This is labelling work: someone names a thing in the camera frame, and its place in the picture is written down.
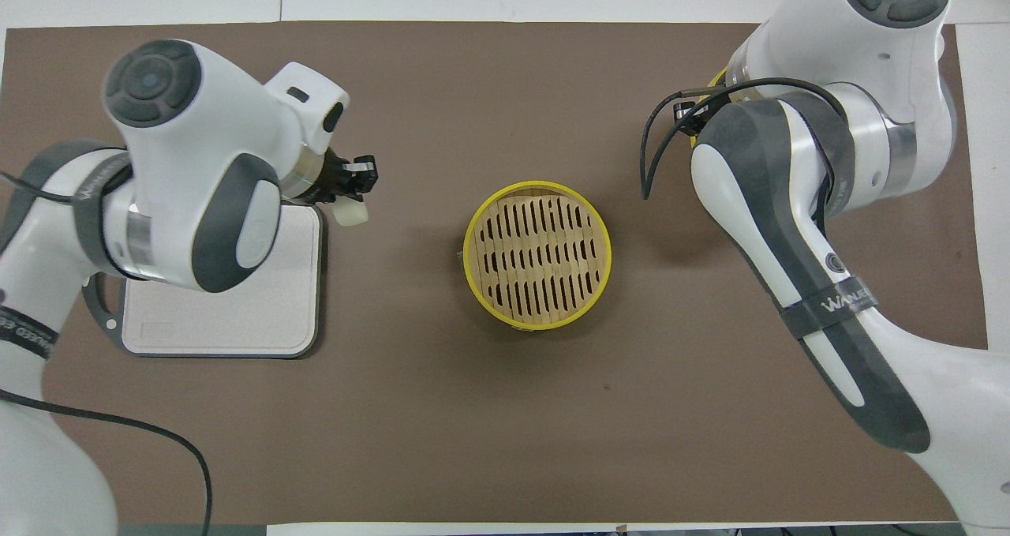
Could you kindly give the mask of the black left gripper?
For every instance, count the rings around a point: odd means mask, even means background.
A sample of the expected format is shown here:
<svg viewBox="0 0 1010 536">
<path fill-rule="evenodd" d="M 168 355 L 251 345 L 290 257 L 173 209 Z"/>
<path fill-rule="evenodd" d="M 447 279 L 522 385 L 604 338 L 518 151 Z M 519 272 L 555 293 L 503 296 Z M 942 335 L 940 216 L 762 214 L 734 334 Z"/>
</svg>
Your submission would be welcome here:
<svg viewBox="0 0 1010 536">
<path fill-rule="evenodd" d="M 354 173 L 344 169 L 344 165 L 349 164 L 349 160 L 339 158 L 332 150 L 326 150 L 320 172 L 303 192 L 303 205 L 334 204 L 338 199 L 363 204 L 365 197 L 361 192 L 371 192 L 379 179 L 376 157 L 365 155 L 354 159 Z"/>
</svg>

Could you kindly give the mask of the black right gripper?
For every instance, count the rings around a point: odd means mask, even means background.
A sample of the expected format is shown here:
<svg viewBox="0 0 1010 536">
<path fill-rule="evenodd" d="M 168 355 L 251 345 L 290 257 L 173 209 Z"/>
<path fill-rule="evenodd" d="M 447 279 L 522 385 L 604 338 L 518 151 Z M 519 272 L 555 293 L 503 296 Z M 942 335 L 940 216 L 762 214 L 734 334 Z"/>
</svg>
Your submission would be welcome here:
<svg viewBox="0 0 1010 536">
<path fill-rule="evenodd" d="M 678 129 L 703 129 L 712 116 L 712 111 L 705 104 L 712 95 L 712 87 L 684 88 L 678 94 L 672 109 L 675 123 L 683 122 Z"/>
</svg>

